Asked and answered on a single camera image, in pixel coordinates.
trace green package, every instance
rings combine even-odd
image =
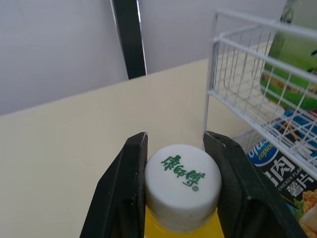
[[[317,30],[316,8],[316,0],[289,0],[284,8],[281,21]],[[284,32],[276,32],[268,55],[317,75],[317,41]],[[260,84],[263,86],[262,92],[264,92],[271,72],[273,72],[268,89],[275,94],[268,91],[265,96],[269,100],[278,103],[285,86],[281,78],[287,80],[289,72],[277,67],[272,71],[272,67],[269,63],[265,64]],[[297,87],[288,84],[283,95],[283,98],[291,104],[280,101],[280,106],[294,110],[300,103],[309,82],[297,75],[291,75],[290,82],[298,85]],[[317,110],[317,85],[311,83],[308,90],[310,93],[306,94],[300,107],[306,111]]]

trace food image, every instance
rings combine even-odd
[[[309,238],[317,238],[317,189],[303,192],[303,200],[295,201],[295,217]]]

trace beige table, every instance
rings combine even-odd
[[[0,237],[77,238],[96,184],[125,140],[149,135],[149,156],[202,145],[207,61],[0,117]],[[208,129],[249,126],[216,99]]]

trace white wall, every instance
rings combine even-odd
[[[0,1],[0,114],[124,80],[108,0]]]
[[[209,57],[215,9],[279,19],[286,0],[139,0],[148,73]],[[236,24],[219,25],[220,29]]]

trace yellow liquid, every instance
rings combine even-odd
[[[214,215],[202,227],[192,232],[174,233],[163,228],[152,216],[146,206],[145,238],[224,238],[218,214]]]

